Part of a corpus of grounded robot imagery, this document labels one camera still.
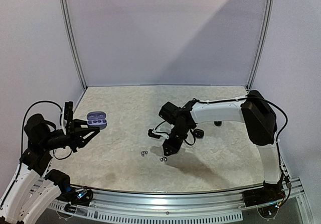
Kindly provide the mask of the silver blue charging case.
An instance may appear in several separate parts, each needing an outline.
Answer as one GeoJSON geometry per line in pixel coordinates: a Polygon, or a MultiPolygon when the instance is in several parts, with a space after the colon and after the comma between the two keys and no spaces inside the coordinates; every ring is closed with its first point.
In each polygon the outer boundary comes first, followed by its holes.
{"type": "Polygon", "coordinates": [[[103,111],[92,111],[87,114],[87,125],[89,127],[99,127],[101,130],[107,127],[106,113],[103,111]]]}

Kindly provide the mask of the glossy black earbud charging case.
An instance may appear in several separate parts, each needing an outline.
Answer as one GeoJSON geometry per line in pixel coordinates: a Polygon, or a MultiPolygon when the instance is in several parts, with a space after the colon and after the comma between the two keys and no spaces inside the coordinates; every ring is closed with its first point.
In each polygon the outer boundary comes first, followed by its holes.
{"type": "Polygon", "coordinates": [[[204,137],[204,131],[203,130],[200,130],[200,129],[194,129],[193,131],[193,136],[196,138],[196,139],[202,139],[204,137]]]}

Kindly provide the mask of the small black case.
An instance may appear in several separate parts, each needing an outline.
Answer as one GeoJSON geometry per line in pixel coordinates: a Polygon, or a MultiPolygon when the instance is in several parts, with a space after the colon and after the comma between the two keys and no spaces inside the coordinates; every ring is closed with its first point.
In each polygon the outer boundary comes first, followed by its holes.
{"type": "Polygon", "coordinates": [[[214,122],[215,126],[220,127],[222,125],[221,121],[214,122]]]}

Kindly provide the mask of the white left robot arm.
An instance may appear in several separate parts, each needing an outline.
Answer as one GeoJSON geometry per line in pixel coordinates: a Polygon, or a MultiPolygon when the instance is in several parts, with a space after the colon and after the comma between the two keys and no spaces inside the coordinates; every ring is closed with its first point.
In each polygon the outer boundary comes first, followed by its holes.
{"type": "Polygon", "coordinates": [[[83,120],[69,119],[66,128],[57,129],[41,114],[32,115],[23,128],[28,147],[1,198],[1,223],[35,223],[54,199],[68,206],[89,206],[93,199],[90,188],[71,187],[69,175],[48,170],[48,166],[53,158],[51,151],[69,147],[76,153],[99,132],[98,127],[89,127],[83,120]]]}

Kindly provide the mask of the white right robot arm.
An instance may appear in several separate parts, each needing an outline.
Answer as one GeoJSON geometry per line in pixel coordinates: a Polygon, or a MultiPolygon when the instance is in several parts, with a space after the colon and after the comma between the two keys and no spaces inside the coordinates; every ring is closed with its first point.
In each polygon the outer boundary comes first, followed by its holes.
{"type": "Polygon", "coordinates": [[[158,115],[164,123],[172,126],[170,132],[155,127],[148,131],[152,138],[164,138],[165,156],[178,153],[188,134],[194,139],[202,138],[197,130],[201,123],[239,122],[246,126],[249,140],[257,147],[263,166],[264,181],[259,197],[270,202],[282,191],[284,174],[281,167],[279,136],[288,123],[286,113],[276,104],[266,100],[259,91],[252,90],[247,95],[231,99],[192,99],[183,107],[171,102],[164,104],[158,115]]]}

